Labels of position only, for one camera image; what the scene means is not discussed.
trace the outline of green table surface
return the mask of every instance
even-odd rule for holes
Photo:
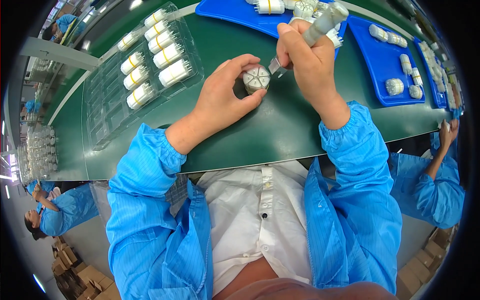
[[[350,1],[391,20],[409,33],[424,38],[415,26],[381,1]],[[195,1],[175,1],[181,8]],[[92,43],[91,53],[100,57],[125,33],[133,29],[145,15],[161,4],[146,2],[109,28]],[[366,19],[366,16],[351,12]],[[204,67],[205,77],[222,62],[237,55],[251,53],[263,65],[275,55],[276,39],[254,29],[208,17],[187,15],[185,20],[195,40]],[[345,101],[356,100],[367,106],[373,122],[386,142],[403,139],[437,129],[438,122],[450,119],[451,113],[436,109],[427,82],[426,70],[411,41],[408,47],[424,80],[424,104],[383,107],[377,99],[365,59],[350,29],[335,61],[335,83]],[[53,102],[59,102],[80,78],[83,71],[71,72]],[[101,151],[92,151],[85,125],[83,84],[65,103],[52,125],[57,131],[59,170],[53,180],[103,180],[116,173],[116,166],[127,152],[142,122],[152,128],[165,128],[188,114],[195,106],[203,82],[177,94],[157,106],[141,120],[127,128]],[[246,96],[242,83],[235,87],[238,97]],[[318,133],[320,118],[302,97],[293,72],[272,79],[261,105],[227,129],[215,134],[193,149],[182,166],[182,172],[232,168],[283,161],[324,154]]]

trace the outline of clear plastic tray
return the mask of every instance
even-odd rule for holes
[[[165,88],[158,79],[160,69],[153,62],[154,54],[148,49],[148,41],[144,37],[147,30],[144,19],[134,28],[140,35],[138,41],[127,51],[117,51],[112,57],[92,71],[84,84],[84,107],[86,108],[88,139],[92,150],[99,151],[105,148],[116,136],[132,125],[142,116],[155,107],[165,103],[181,91],[199,83],[204,77],[204,69],[198,55],[195,42],[190,34],[187,23],[179,17],[178,8],[171,2],[155,9],[167,11],[169,30],[176,34],[175,43],[181,44],[185,51],[180,59],[188,60],[192,72],[190,76]],[[123,85],[125,75],[120,70],[120,65],[135,52],[145,56],[142,65],[148,69],[148,82],[154,92],[152,100],[139,109],[133,110],[127,104],[127,96],[132,93]]]

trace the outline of blue tray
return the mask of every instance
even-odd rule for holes
[[[435,102],[436,106],[438,108],[446,108],[447,107],[447,93],[441,93],[438,91],[437,84],[435,81],[433,81],[432,75],[430,74],[430,71],[428,69],[428,64],[427,61],[425,60],[425,57],[423,56],[423,52],[421,51],[420,48],[420,43],[421,41],[414,36],[413,43],[415,44],[415,47],[417,47],[417,50],[419,51],[420,57],[423,61],[423,65],[425,66],[426,72],[427,72],[427,77],[428,81],[430,82],[430,86],[432,87],[432,95],[433,95],[433,101]]]
[[[423,92],[422,98],[420,99],[414,99],[408,93],[408,87],[413,85],[413,79],[412,76],[403,74],[400,54],[408,55],[412,68],[417,66],[408,47],[402,48],[387,42],[381,42],[370,35],[368,27],[370,24],[375,24],[385,31],[394,31],[377,23],[352,15],[348,16],[347,22],[367,62],[378,100],[380,100],[384,106],[425,103],[425,91],[423,87],[420,87]],[[387,93],[385,81],[390,78],[399,78],[403,81],[405,86],[403,93],[395,96],[390,96]]]
[[[322,2],[334,2],[333,0],[322,0]],[[195,8],[199,16],[206,16],[241,24],[270,36],[278,38],[276,26],[279,23],[290,22],[293,18],[293,11],[285,9],[283,14],[258,14],[253,8],[255,5],[248,4],[245,0],[203,0]],[[340,25],[338,36],[343,37],[347,22]],[[335,58],[339,48],[335,49]]]

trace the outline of hair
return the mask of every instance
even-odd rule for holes
[[[24,218],[24,220],[25,220],[25,226],[27,227],[28,231],[30,231],[32,233],[32,236],[33,236],[34,240],[44,239],[48,236],[45,233],[43,233],[43,231],[41,231],[39,227],[33,228],[32,227],[32,225],[33,225],[32,222],[27,220],[27,218]]]
[[[53,22],[52,24],[50,24],[50,26],[45,28],[45,30],[42,33],[42,39],[47,40],[47,41],[50,41],[52,39],[52,36],[53,36],[52,27],[53,27],[54,23],[55,22]]]

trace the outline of green workbench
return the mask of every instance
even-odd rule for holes
[[[416,32],[410,21],[378,4],[378,1],[365,2],[365,5],[362,5],[364,1],[350,2],[388,18],[412,35],[424,38]],[[179,8],[192,3],[194,1],[176,1]],[[143,5],[121,18],[97,42],[92,43],[92,55],[100,57],[125,32],[133,29],[145,15],[159,6],[150,1]],[[369,19],[361,14],[351,13]],[[258,56],[261,64],[265,66],[275,55],[276,39],[254,29],[196,14],[185,16],[185,20],[202,59],[205,77],[225,60],[240,54],[251,53]],[[421,76],[426,79],[427,74],[421,58],[410,40],[408,47]],[[63,89],[58,91],[54,101],[61,101],[82,73],[81,70],[73,72]],[[52,179],[111,178],[140,124],[144,122],[152,128],[165,128],[185,116],[195,106],[202,83],[151,110],[101,151],[92,151],[88,141],[81,84],[52,123],[58,137],[60,169]],[[437,129],[438,122],[451,118],[449,111],[435,108],[427,80],[424,80],[424,104],[383,107],[375,95],[365,59],[348,27],[343,46],[335,61],[335,83],[345,101],[356,100],[370,109],[372,119],[386,142],[432,132]],[[247,95],[242,83],[236,86],[235,91],[239,98]],[[257,109],[193,149],[181,171],[232,168],[324,154],[318,133],[319,122],[318,114],[301,96],[293,73],[288,72],[280,79],[272,79],[268,93]]]

